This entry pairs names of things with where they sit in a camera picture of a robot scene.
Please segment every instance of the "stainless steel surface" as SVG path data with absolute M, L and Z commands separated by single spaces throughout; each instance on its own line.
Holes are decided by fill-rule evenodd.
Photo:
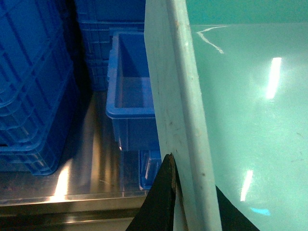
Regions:
M 125 230 L 139 209 L 0 218 L 1 230 Z
M 130 163 L 121 159 L 112 122 L 105 115 L 105 102 L 106 94 L 96 92 L 90 103 L 84 100 L 80 104 L 54 174 L 0 173 L 2 216 L 142 205 L 147 192 L 139 189 L 138 157 L 132 154 Z

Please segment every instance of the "scratch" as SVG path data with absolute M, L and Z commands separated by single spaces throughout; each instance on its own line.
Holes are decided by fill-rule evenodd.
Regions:
M 175 21 L 175 27 L 176 27 L 177 30 L 179 29 L 179 26 L 180 26 L 179 22 Z
M 298 133 L 298 132 L 297 132 L 297 135 L 299 135 L 299 136 L 303 137 L 303 135 L 302 135 L 302 134 L 300 134 L 300 133 Z
M 222 27 L 227 27 L 227 26 L 216 26 L 216 27 L 211 27 L 211 28 L 208 28 L 208 29 L 205 29 L 205 30 L 202 30 L 202 31 L 198 31 L 197 34 L 200 36 L 200 38 L 201 38 L 204 42 L 206 42 L 206 43 L 210 44 L 211 46 L 215 47 L 215 49 L 216 49 L 217 51 L 219 51 L 219 53 L 224 54 L 223 50 L 222 50 L 220 47 L 218 47 L 218 46 L 216 46 L 215 44 L 211 43 L 211 42 L 210 42 L 206 37 L 204 37 L 204 35 L 203 35 L 203 32 L 207 32 L 207 31 L 210 31 L 210 30 L 212 30 L 212 29 L 215 29 L 215 28 L 222 28 Z
M 103 183 L 106 183 L 106 184 L 111 185 L 110 183 L 108 183 L 108 182 L 106 182 L 106 181 L 104 181 L 104 180 L 100 180 L 100 182 L 103 182 Z
M 295 162 L 295 161 L 303 161 L 304 159 L 296 159 L 296 160 L 291 160 L 291 162 Z

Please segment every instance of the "blue crate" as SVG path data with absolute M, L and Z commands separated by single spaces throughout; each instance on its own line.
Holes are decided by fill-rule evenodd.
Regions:
M 41 131 L 72 71 L 63 35 L 47 47 L 16 98 L 0 106 L 0 145 L 28 142 Z
M 144 22 L 145 0 L 75 0 L 79 20 Z
M 21 89 L 25 77 L 61 28 L 53 0 L 0 1 L 0 103 Z
M 72 72 L 64 87 L 62 97 L 55 103 L 57 106 L 36 143 L 0 146 L 0 171 L 30 171 L 33 175 L 49 175 L 57 169 L 79 99 Z
M 113 38 L 108 66 L 106 113 L 123 151 L 159 150 L 143 33 Z
M 115 31 L 143 31 L 142 22 L 79 22 L 88 59 L 108 60 Z
M 89 76 L 91 80 L 91 88 L 94 91 L 103 91 L 108 89 L 107 71 L 108 61 L 86 60 Z
M 140 189 L 149 190 L 162 164 L 160 151 L 139 151 Z

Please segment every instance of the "stacked crate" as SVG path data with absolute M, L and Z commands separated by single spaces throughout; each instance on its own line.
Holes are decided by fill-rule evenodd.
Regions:
M 2 0 L 0 25 L 0 170 L 48 175 L 79 94 L 62 22 L 53 0 Z
M 145 0 L 75 0 L 93 90 L 107 90 L 112 36 L 143 31 Z

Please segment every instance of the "black object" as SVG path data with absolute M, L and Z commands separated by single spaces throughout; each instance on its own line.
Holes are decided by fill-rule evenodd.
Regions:
M 220 219 L 223 231 L 259 231 L 227 197 L 216 187 Z
M 176 166 L 167 154 L 154 183 L 126 231 L 172 231 L 176 196 Z

